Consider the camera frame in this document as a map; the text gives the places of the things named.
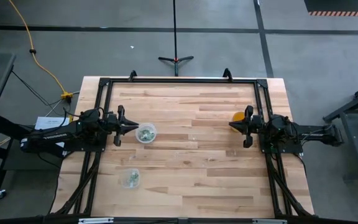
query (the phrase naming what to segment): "orange object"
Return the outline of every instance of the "orange object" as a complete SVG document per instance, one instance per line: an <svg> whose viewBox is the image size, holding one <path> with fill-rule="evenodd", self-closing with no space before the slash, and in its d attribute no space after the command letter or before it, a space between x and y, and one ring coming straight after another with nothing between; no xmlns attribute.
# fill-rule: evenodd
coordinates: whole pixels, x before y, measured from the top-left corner
<svg viewBox="0 0 358 224"><path fill-rule="evenodd" d="M245 115L244 115L244 112L236 112L234 115L233 115L233 119L232 121L242 121L243 119L245 118Z"/></svg>

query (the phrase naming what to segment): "concrete floor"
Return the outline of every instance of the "concrete floor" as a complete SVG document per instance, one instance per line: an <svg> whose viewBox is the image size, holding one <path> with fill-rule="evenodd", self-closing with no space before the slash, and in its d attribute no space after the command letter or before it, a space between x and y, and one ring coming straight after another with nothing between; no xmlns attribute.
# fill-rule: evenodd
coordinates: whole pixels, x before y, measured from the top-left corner
<svg viewBox="0 0 358 224"><path fill-rule="evenodd" d="M173 27L172 4L166 0L14 2L30 25ZM358 17L311 17L303 1L259 2L266 29L358 30ZM252 0L181 0L177 16L182 28L258 28ZM0 1L0 24L21 25L7 1ZM69 91L79 90L85 75L129 75L131 70L138 75L173 75L172 67L157 60L173 56L169 32L32 32L32 36L39 61ZM324 115L358 90L358 35L267 35L267 45L274 76L285 79L297 123L322 124ZM17 55L18 75L48 101L57 100L60 89L33 63L28 50L24 31L0 30L0 52ZM195 56L182 65L181 76L219 77L228 67L235 77L266 77L259 34L179 33L178 54ZM49 109L18 86L21 83L11 76L0 100L0 114L31 124ZM358 181L342 181L355 162L349 146L309 142L304 149L316 214L358 221ZM3 187L9 195L0 200L0 218L45 215L56 178L53 168L8 172Z"/></svg>

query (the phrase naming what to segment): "butcher block tabletop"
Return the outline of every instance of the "butcher block tabletop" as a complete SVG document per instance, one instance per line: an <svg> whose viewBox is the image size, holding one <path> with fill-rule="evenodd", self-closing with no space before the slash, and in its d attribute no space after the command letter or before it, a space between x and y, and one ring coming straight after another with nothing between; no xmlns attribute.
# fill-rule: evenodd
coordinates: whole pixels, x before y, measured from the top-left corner
<svg viewBox="0 0 358 224"><path fill-rule="evenodd" d="M76 114L94 108L99 78L84 77ZM283 79L267 80L273 112L291 119ZM122 137L121 147L116 147L114 135L108 136L93 217L274 217L258 137L245 149L244 136L228 125L235 112L244 111L247 105L257 107L252 85L115 83L110 110L116 113L118 105L125 107L127 119L154 124L157 137L150 144L141 144L132 131ZM63 161L52 212L61 208L78 186L83 157L84 152L74 152ZM313 213L302 163L292 154L283 154L283 163L288 187ZM139 170L140 185L125 189L120 174L131 168ZM284 211L281 191L278 197Z"/></svg>

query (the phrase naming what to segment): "caster wheel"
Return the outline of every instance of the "caster wheel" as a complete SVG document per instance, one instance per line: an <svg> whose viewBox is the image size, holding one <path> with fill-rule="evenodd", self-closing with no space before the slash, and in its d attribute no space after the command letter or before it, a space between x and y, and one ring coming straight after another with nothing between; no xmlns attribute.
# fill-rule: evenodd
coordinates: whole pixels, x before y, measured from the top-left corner
<svg viewBox="0 0 358 224"><path fill-rule="evenodd" d="M6 190L0 190L0 199L3 199L6 196Z"/></svg>

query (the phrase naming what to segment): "white paper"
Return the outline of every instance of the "white paper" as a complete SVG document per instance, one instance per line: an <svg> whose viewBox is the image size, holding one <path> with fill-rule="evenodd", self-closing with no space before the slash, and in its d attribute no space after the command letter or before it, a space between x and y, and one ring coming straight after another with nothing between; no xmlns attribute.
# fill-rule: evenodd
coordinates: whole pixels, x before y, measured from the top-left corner
<svg viewBox="0 0 358 224"><path fill-rule="evenodd" d="M65 118L38 117L37 122L35 124L35 128L36 129L56 128L59 127L59 125L61 125L64 119ZM63 125L68 125L68 123L69 123L69 119L66 118ZM56 145L60 147L64 147L65 143L60 142L60 143L56 143Z"/></svg>

